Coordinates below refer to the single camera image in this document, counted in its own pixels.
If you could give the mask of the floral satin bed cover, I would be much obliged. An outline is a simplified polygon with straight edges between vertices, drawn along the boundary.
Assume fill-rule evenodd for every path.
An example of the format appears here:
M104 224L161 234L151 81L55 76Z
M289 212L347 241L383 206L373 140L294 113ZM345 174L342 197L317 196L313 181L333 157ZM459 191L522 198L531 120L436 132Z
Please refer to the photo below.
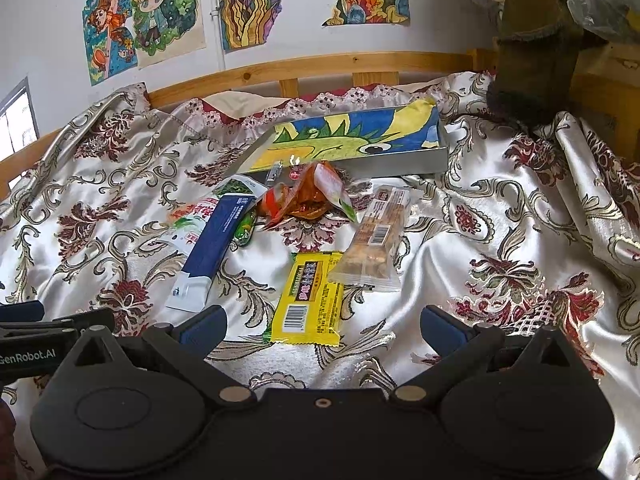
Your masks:
M419 330L427 304L470 324L549 322L576 344L612 405L602 471L637 478L638 169L567 113L527 134L485 110L454 123L448 151L443 174L397 179L421 195L394 258L401 288L347 287L337 347L266 338L294 255L349 246L354 228L330 212L257 230L227 252L208 299L226 310L229 328L209 363L257 393L390 390L435 362ZM180 323L165 301L184 258L160 239L172 214L75 205L43 224L1 222L2 301L39 300L48 318L109 308L122 336Z

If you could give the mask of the navy blue long snack packet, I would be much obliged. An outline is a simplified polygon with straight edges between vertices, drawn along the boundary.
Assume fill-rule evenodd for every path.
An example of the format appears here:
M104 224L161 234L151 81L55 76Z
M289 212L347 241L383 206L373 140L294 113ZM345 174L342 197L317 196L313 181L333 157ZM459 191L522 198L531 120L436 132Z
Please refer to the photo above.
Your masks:
M198 313L205 308L213 277L234 231L254 203L254 200L243 196L226 195L222 198L190 254L185 255L186 262L171 286L166 307L188 313Z

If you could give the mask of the hanging dark clothes pile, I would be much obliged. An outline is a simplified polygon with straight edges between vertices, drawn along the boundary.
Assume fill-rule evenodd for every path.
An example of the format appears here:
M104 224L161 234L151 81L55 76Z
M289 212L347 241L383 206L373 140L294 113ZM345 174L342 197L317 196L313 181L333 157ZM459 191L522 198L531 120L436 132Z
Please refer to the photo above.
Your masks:
M498 32L498 66L487 90L488 116L533 129L567 107L585 40L567 0L506 0Z

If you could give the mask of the white green pickle bag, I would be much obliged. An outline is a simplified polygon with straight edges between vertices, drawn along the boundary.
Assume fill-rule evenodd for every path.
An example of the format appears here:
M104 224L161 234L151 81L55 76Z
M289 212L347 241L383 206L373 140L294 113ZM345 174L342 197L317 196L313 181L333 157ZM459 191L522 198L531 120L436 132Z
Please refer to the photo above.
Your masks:
M265 185L247 176L235 174L224 178L213 192L176 210L168 220L168 230L160 239L179 252L189 255L224 196L243 196L258 200L266 191Z

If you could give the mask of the orange spicy snack bag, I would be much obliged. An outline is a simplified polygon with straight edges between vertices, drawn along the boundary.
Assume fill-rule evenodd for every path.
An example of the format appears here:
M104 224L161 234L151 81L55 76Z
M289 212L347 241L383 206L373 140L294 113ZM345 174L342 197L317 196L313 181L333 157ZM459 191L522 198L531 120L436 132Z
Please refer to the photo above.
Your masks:
M298 173L292 185L278 182L265 192L257 210L273 229L287 218L306 221L320 219L331 209L338 209L352 223L357 214L341 176L329 162L312 162Z

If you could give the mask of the clear cracker snack packet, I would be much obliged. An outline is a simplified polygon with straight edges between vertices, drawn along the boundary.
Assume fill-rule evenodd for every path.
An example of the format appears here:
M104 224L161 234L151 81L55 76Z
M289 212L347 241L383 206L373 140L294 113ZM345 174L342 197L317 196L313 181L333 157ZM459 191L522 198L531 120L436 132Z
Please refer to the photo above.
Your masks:
M349 248L329 273L329 280L349 286L371 286L378 292L400 289L394 258L415 198L411 188L390 185L378 188Z

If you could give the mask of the blond boy drawing poster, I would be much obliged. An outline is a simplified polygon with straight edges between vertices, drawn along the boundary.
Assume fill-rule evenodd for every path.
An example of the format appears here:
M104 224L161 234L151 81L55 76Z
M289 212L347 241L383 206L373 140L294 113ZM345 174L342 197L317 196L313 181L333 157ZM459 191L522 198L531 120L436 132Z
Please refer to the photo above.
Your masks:
M201 0L131 0L138 67L206 47Z

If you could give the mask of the cardboard box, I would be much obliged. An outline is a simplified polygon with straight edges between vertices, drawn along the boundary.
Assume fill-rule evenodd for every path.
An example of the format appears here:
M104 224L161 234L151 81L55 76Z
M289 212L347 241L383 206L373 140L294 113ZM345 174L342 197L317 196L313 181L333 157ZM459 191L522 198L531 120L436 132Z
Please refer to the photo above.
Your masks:
M570 104L612 151L639 161L639 46L607 44L578 56Z

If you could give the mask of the green stick snack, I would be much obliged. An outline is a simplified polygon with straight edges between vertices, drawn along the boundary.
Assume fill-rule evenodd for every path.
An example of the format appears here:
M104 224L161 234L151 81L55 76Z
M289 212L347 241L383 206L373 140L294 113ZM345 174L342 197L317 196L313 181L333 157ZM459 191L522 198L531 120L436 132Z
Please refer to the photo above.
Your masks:
M256 226L257 212L255 208L247 211L236 227L230 243L231 250L238 250L246 247L253 237Z

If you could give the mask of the anime girl drawing poster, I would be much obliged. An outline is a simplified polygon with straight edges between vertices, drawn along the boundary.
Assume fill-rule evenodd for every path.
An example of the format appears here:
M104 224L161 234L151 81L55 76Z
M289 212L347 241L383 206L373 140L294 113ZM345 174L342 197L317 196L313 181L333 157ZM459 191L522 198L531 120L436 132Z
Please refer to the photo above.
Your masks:
M130 0L87 0L82 9L82 31L90 84L138 66L134 36L127 26Z

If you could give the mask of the yellow snack packet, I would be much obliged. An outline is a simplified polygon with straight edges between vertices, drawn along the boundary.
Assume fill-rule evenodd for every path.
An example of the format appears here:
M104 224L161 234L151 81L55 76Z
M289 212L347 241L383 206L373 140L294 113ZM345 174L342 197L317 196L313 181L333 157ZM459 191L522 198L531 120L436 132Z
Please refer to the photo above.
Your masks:
M293 259L269 340L275 344L318 344L337 347L344 285L329 280L340 252L302 252Z

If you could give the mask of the cream pillow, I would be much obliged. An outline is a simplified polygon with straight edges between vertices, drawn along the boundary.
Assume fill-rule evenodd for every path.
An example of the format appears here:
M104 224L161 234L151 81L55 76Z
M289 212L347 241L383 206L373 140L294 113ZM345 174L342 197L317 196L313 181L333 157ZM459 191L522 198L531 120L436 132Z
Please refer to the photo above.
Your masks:
M274 98L259 94L227 90L206 96L203 101L232 119L242 119L278 107L288 102L288 98Z

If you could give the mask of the grey tray with painted liner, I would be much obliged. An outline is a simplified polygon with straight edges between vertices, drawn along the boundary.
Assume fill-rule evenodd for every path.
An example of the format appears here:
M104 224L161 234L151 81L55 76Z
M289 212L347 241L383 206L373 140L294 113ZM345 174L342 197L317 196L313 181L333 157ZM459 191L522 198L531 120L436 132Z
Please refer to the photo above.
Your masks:
M265 180L282 169L329 162L354 179L441 174L448 166L445 129L435 103L357 110L281 122L258 139L229 170Z

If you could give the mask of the window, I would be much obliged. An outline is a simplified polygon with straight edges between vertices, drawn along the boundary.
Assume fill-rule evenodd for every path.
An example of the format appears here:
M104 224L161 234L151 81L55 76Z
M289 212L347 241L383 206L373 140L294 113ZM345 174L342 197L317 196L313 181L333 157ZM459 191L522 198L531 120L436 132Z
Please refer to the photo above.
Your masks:
M25 77L1 100L0 159L7 159L38 139L32 96Z

